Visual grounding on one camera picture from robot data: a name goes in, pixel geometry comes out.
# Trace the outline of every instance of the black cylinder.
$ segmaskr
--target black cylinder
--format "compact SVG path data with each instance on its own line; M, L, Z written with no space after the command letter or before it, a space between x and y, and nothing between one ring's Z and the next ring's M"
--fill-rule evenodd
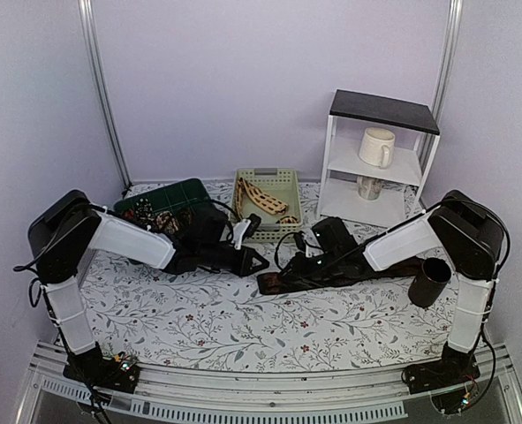
M416 307L431 307L450 280L451 268L447 262L427 258L421 264L421 272L410 285L408 297Z

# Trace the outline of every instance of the basket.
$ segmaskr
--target basket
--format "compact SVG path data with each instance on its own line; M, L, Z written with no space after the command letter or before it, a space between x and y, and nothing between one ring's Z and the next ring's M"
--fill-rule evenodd
M211 203L204 202L209 200L209 194L202 182L197 178L190 178L118 201L113 205L113 210L122 214L126 210L135 209L135 203L139 199L147 199L150 202L154 216L167 210L176 214L180 209L188 206L194 213L197 210L215 207Z
M248 182L259 187L263 192L271 194L281 201L288 203L288 209L283 216L294 216L298 219L298 223L276 223L283 216L271 215L258 206L256 206L249 197L244 194L243 208L241 210L243 217L250 214L256 214L261 217L261 225L255 234L247 238L247 241L256 243L274 243L282 238L284 234L291 231L299 231L302 227L303 216L302 207L299 202L299 184L298 175L295 170L287 169L249 169L238 170L235 176L233 199L231 205L236 207L237 181L244 178ZM289 237L285 242L292 242L293 238Z

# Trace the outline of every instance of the white shelf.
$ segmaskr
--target white shelf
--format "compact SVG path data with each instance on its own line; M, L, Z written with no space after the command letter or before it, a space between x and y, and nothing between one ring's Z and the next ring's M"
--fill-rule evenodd
M333 137L329 152L328 170L365 175L410 186L419 186L421 167L418 155L407 148L394 148L392 163L386 169L369 165L359 158L360 140Z
M322 215L391 227L405 220L404 193L382 189L375 201L359 196L357 184L329 178L322 188Z

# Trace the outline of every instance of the beige plastic basket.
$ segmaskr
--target beige plastic basket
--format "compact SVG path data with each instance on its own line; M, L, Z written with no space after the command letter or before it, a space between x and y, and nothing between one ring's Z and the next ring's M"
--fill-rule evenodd
M259 187L263 192L288 203L288 209L283 215L271 215L256 206L245 193L243 195L243 208L241 209L243 217L256 214L262 220L259 229L251 238L246 240L255 243L274 243L287 232L299 231L301 229L303 223L302 206L299 202L298 175L295 170L276 168L238 170L234 181L233 199L231 200L231 205L234 208L236 207L235 190L237 189L239 178L246 179ZM283 216L294 216L298 219L298 223L276 223ZM292 241L293 238L289 237L284 242Z

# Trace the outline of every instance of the black shelf top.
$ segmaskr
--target black shelf top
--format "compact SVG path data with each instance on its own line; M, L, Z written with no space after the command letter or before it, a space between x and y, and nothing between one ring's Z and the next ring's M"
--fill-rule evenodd
M329 114L439 135L439 128L425 104L337 90Z

